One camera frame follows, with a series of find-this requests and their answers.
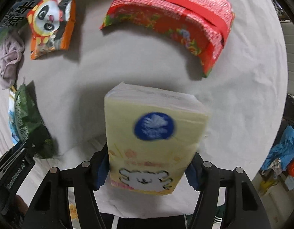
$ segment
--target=snack bag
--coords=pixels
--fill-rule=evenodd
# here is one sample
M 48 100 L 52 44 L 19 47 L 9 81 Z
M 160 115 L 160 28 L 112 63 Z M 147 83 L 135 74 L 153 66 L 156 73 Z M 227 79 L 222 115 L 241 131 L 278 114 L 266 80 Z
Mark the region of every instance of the snack bag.
M 75 24 L 74 0 L 42 0 L 27 14 L 32 30 L 31 59 L 69 48 Z
M 28 138 L 34 137 L 34 132 L 40 129 L 37 136 L 39 140 L 43 139 L 44 143 L 38 149 L 36 156 L 39 159 L 52 158 L 54 153 L 52 139 L 25 84 L 16 91 L 14 101 L 15 131 L 20 140 L 25 142 Z
M 16 145 L 20 142 L 20 136 L 15 124 L 15 94 L 17 90 L 14 86 L 9 89 L 9 106 L 8 106 L 8 122 L 11 131 L 12 144 Z
M 116 86 L 105 96 L 112 186 L 171 194 L 197 150 L 208 118 L 193 95 Z
M 228 0 L 113 0 L 101 29 L 130 21 L 166 34 L 199 56 L 207 77 L 234 17 Z

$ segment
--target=red snack package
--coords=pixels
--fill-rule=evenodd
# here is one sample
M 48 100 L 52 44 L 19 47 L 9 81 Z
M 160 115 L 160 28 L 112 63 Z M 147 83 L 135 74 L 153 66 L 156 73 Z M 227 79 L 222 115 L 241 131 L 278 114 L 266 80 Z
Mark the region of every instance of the red snack package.
M 228 0 L 114 0 L 101 29 L 131 21 L 164 33 L 200 57 L 207 77 L 225 45 L 234 17 Z
M 67 50 L 75 25 L 75 0 L 41 0 L 27 20 L 32 31 L 31 59 Z

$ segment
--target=blue circular logo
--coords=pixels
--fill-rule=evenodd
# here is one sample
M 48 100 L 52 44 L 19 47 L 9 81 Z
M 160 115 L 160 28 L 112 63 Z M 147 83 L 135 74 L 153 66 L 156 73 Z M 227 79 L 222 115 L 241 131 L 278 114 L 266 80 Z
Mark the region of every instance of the blue circular logo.
M 149 113 L 141 117 L 134 134 L 141 140 L 168 139 L 174 132 L 174 121 L 164 113 Z

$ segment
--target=gray cloth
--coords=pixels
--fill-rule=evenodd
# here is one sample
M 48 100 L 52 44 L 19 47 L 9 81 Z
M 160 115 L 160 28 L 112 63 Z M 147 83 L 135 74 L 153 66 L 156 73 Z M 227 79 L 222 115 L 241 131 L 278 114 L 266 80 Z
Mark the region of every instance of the gray cloth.
M 3 89 L 9 89 L 17 78 L 18 63 L 25 50 L 23 40 L 18 31 L 9 32 L 0 47 L 0 84 Z

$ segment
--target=metal screw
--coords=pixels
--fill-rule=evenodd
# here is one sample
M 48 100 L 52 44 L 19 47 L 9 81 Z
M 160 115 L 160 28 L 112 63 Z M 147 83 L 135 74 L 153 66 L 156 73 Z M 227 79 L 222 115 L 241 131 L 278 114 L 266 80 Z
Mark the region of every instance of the metal screw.
M 57 167 L 53 167 L 50 169 L 50 173 L 54 174 L 58 171 L 58 168 Z
M 84 161 L 82 164 L 81 164 L 82 167 L 84 168 L 87 168 L 90 166 L 90 162 L 89 161 Z
M 238 173 L 243 173 L 244 172 L 244 170 L 243 170 L 243 168 L 241 168 L 241 167 L 236 167 L 236 172 L 238 172 Z
M 203 166 L 204 166 L 204 167 L 207 167 L 207 168 L 210 168 L 210 167 L 212 166 L 212 163 L 206 161 L 206 162 L 203 163 Z

